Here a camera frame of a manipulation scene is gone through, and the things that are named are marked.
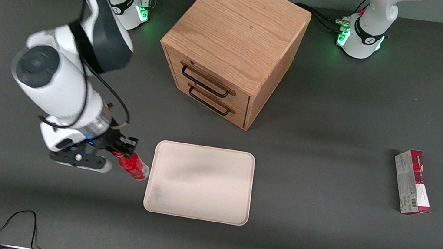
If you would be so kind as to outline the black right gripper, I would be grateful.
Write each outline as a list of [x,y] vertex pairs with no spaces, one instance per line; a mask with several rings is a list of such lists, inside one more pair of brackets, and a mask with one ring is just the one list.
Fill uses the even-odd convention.
[[95,154],[100,150],[107,150],[116,158],[124,158],[123,149],[135,150],[139,139],[135,137],[126,137],[118,129],[107,129],[100,136],[89,139],[85,142],[84,153]]

